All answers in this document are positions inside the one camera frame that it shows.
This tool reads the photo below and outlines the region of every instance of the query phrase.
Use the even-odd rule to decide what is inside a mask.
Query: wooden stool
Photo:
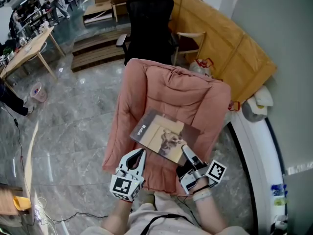
[[[125,5],[126,2],[127,2],[127,0],[112,0],[111,1],[116,22],[118,22],[118,20],[117,20],[117,13],[116,13],[116,7],[120,6],[120,5]]]

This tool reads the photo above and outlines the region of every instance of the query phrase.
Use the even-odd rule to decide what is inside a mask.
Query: book
[[[200,130],[149,108],[130,137],[146,149],[183,166],[186,157],[181,147],[188,145],[192,149],[199,134]]]

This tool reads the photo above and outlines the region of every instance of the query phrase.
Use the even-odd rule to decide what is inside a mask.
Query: hand
[[[207,177],[199,178],[199,179],[197,180],[196,185],[195,185],[194,187],[192,187],[191,189],[189,189],[190,194],[193,194],[194,191],[196,191],[196,190],[198,190],[198,189],[200,189],[200,188],[202,188],[202,187],[208,185],[208,183],[209,183],[209,181],[208,181],[208,178],[207,178]]]

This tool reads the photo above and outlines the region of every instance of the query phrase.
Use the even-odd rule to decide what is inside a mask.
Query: trash can
[[[47,92],[45,92],[42,84],[38,82],[32,87],[30,91],[30,96],[43,103],[47,99]]]

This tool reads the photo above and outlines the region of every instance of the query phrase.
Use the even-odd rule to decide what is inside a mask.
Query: wooden pallet
[[[110,46],[110,45],[115,45],[116,40],[122,34],[127,34],[128,36],[130,36],[131,29],[127,28],[123,30],[111,31],[111,32],[103,33],[101,35],[97,35],[97,36],[93,36],[87,39],[77,41],[74,43],[72,53],[74,56],[77,56],[82,53],[86,53],[88,51],[94,50],[94,49],[98,49],[98,48],[102,48],[102,47]]]
[[[125,58],[123,48],[117,48],[115,44],[120,35],[127,34],[129,36],[130,32],[130,28],[127,28],[75,42],[72,51],[74,55],[71,67],[72,71],[77,72]]]
[[[77,72],[123,58],[125,58],[125,53],[122,48],[118,48],[115,45],[106,46],[74,56],[71,69],[73,72]]]

